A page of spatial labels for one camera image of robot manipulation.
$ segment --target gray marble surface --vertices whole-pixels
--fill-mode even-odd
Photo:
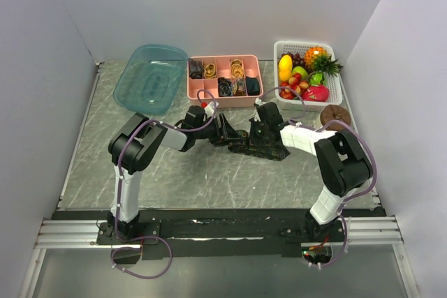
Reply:
[[[112,204],[115,175],[107,146],[112,136],[133,115],[113,100],[113,90],[126,62],[108,61],[100,67],[100,78],[73,167],[63,194],[61,208],[108,208]],[[264,89],[273,87],[273,62],[259,62]],[[266,100],[274,100],[270,94]],[[186,80],[163,116],[174,124],[189,107]],[[254,108],[225,112],[236,129],[249,130]],[[281,112],[284,118],[300,112]],[[318,113],[308,112],[303,122],[312,125]],[[323,182],[316,158],[292,151],[282,162],[230,153],[199,140],[187,153],[161,147],[144,171],[140,189],[141,207],[158,208],[308,208],[317,199]],[[372,208],[371,195],[349,202],[350,208]]]

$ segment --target pink organizer tray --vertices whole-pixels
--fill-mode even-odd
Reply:
[[[192,105],[200,105],[197,99],[197,92],[200,89],[206,89],[216,98],[219,103],[218,108],[225,107],[251,107],[254,104],[256,98],[263,95],[263,82],[261,79],[261,72],[259,71],[258,57],[254,55],[230,55],[230,56],[197,56],[192,57],[193,60],[202,61],[205,67],[208,64],[214,64],[216,66],[217,77],[212,79],[200,79],[193,80],[189,77],[189,67],[187,71],[188,75],[188,98]],[[234,59],[240,59],[242,61],[242,67],[244,69],[244,80],[245,77],[254,77],[259,81],[260,93],[257,96],[236,96],[236,97],[219,97],[219,92],[217,90],[217,78],[224,77],[231,79],[230,73],[230,62]],[[212,101],[211,97],[205,92],[200,92],[199,97],[202,101],[210,103]]]

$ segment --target teal plastic tub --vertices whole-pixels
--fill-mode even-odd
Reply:
[[[188,56],[167,45],[143,45],[133,52],[113,92],[121,106],[144,114],[164,114],[186,77]]]

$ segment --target white plastic basket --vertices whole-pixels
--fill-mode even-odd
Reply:
[[[292,52],[296,54],[300,53],[301,57],[304,57],[306,51],[315,46],[320,46],[324,48],[332,57],[332,60],[335,60],[334,50],[324,43],[314,43],[314,42],[302,42],[302,41],[278,41],[274,44],[273,47],[273,59],[274,59],[274,85],[276,87],[279,86],[278,79],[278,58],[285,52]],[[342,95],[342,86],[340,84],[339,75],[334,76],[326,76],[326,86],[329,88],[329,99],[322,103],[319,101],[305,101],[306,102],[306,110],[307,111],[315,111],[320,112],[324,110],[324,108],[328,105],[340,105],[343,101]],[[302,110],[301,100],[289,100],[283,99],[279,96],[279,91],[276,90],[274,92],[275,96],[278,99],[278,105],[285,110]]]

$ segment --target white wall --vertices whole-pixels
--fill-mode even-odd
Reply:
[[[327,42],[345,60],[379,0],[63,0],[97,61],[146,43],[189,55],[272,59],[281,39]]]
[[[381,0],[343,72],[420,291],[447,288],[447,0]]]
[[[16,297],[60,195],[95,65],[60,0],[0,6],[0,295]]]

